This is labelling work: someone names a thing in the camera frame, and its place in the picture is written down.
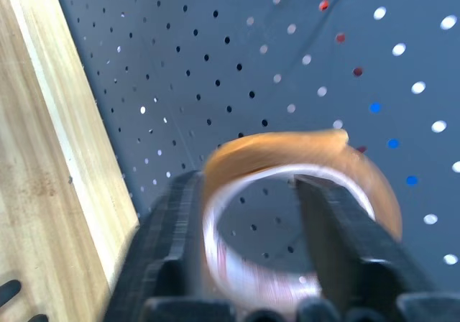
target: wood grain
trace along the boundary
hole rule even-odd
[[[94,321],[137,217],[58,0],[0,27],[0,321]]]

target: gray pegboard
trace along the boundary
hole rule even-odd
[[[460,263],[445,260],[460,256],[459,25],[441,23],[460,3],[329,0],[320,11],[322,1],[60,0],[141,217],[170,177],[200,168],[219,144],[335,125],[391,182],[410,253],[441,288],[459,290]],[[219,227],[230,245],[303,271],[288,185],[262,181],[241,196]]]

